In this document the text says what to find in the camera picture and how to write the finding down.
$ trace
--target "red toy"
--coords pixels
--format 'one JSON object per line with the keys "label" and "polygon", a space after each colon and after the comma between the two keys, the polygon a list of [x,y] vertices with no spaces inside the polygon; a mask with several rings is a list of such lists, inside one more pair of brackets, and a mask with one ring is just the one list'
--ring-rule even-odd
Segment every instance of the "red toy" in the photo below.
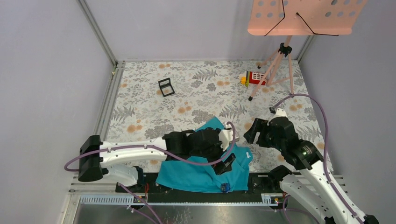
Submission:
{"label": "red toy", "polygon": [[249,84],[258,84],[263,76],[264,73],[255,72],[255,71],[246,71],[246,76],[240,78],[240,83],[242,83],[246,87],[248,87]]}

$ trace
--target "floral mat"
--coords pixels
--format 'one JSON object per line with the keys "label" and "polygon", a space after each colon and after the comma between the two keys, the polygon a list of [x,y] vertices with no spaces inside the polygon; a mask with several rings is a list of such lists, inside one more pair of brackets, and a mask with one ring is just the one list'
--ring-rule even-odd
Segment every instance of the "floral mat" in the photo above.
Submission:
{"label": "floral mat", "polygon": [[[238,146],[250,147],[254,156],[250,172],[268,172],[283,164],[274,148],[247,144],[243,134],[255,118],[269,119],[269,107],[290,93],[290,82],[263,86],[252,101],[248,97],[256,85],[245,87],[240,75],[257,69],[257,61],[221,62],[132,62],[127,63],[118,91],[107,141],[140,141],[172,131],[196,129],[216,116],[234,123],[240,136]],[[297,61],[293,61],[295,93],[307,93]],[[282,61],[274,81],[287,77],[289,67]],[[158,81],[170,77],[175,94],[163,97]],[[324,142],[311,101],[295,97],[281,105],[294,123],[299,137],[313,142],[323,153]],[[145,172],[158,172],[161,162],[132,161]]]}

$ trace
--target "white wall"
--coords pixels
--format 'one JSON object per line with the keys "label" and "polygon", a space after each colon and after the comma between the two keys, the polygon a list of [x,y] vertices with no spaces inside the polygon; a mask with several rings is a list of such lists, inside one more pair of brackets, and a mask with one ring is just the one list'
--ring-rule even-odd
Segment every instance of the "white wall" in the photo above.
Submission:
{"label": "white wall", "polygon": [[[253,0],[87,2],[118,60],[261,59],[285,41],[248,33]],[[305,39],[293,37],[294,57]]]}
{"label": "white wall", "polygon": [[57,221],[110,71],[75,1],[0,1],[0,223]]}
{"label": "white wall", "polygon": [[317,37],[301,63],[308,92],[329,120],[336,171],[380,223],[395,222],[395,8],[394,0],[368,1],[351,35]]}

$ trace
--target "music stand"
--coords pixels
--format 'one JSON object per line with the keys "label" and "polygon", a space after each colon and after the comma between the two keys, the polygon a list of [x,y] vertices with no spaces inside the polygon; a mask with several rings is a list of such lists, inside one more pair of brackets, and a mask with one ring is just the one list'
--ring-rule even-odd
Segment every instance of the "music stand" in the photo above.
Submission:
{"label": "music stand", "polygon": [[[247,31],[252,35],[286,35],[286,41],[257,68],[274,58],[260,83],[249,97],[251,101],[263,81],[273,85],[290,80],[294,94],[293,68],[289,46],[293,35],[347,35],[351,34],[359,13],[367,0],[254,0]],[[273,82],[282,57],[288,57],[289,77]]]}

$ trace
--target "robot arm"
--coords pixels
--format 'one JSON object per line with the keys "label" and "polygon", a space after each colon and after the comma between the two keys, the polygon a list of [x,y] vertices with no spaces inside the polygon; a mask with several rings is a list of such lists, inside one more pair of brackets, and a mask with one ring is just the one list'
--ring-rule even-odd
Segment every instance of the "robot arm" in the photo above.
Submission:
{"label": "robot arm", "polygon": [[[81,147],[80,155],[98,149],[101,152],[79,160],[78,180],[92,182],[104,178],[130,187],[142,182],[143,170],[123,163],[139,160],[174,160],[166,154],[167,151],[183,159],[200,156],[207,158],[209,162],[215,161],[222,156],[233,140],[233,130],[229,125],[225,127],[223,130],[206,128],[197,132],[171,132],[151,140],[122,143],[102,142],[98,135],[93,135]],[[231,154],[224,162],[212,166],[215,173],[220,175],[230,171],[234,159],[234,154]]]}
{"label": "robot arm", "polygon": [[[270,172],[280,182],[281,189],[296,198],[320,223],[358,224],[358,219],[367,224],[378,223],[374,216],[366,215],[349,199],[330,172],[328,175],[331,180],[327,180],[323,156],[311,142],[298,138],[293,123],[288,120],[283,109],[278,108],[271,120],[256,118],[252,127],[244,134],[248,143],[254,142],[257,132],[260,132],[257,141],[259,146],[279,150],[285,160],[319,193],[320,197],[299,183],[285,166],[279,166]],[[340,196],[333,190],[332,185],[340,192]],[[356,216],[345,204],[352,207]]]}

